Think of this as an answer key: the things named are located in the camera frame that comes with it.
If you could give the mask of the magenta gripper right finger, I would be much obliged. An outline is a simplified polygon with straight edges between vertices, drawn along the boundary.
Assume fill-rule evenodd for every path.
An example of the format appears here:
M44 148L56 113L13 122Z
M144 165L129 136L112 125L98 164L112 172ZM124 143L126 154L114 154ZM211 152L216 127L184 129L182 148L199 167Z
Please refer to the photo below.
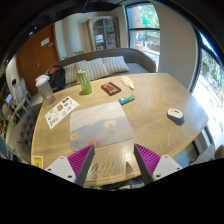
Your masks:
M145 185L182 169L169 155L160 156L139 144L134 145L134 155Z

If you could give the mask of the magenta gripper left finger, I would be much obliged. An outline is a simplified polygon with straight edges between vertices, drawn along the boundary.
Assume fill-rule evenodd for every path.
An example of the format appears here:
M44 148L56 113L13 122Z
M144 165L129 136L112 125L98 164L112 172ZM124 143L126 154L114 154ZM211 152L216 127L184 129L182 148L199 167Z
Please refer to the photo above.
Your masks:
M46 171L83 186L94 155L94 145L89 145L68 157L58 157L46 168Z

